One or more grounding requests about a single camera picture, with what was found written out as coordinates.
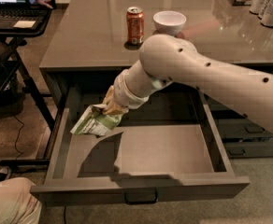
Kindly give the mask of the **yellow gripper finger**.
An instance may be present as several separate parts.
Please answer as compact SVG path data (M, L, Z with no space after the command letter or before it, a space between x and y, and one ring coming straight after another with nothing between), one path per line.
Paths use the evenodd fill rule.
M103 110L105 115L122 115L126 114L129 111L128 107L123 107L114 102L106 104L106 107Z
M113 107L114 105L114 87L110 86L108 88L108 91L105 95L105 98L103 100L103 103L107 106L107 107Z

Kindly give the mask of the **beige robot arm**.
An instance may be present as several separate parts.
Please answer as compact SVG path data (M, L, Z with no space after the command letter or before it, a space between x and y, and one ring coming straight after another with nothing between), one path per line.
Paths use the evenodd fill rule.
M199 54L194 45L170 35L153 35L139 60L122 71L108 89L104 113L124 114L176 82L200 90L273 133L273 75Z

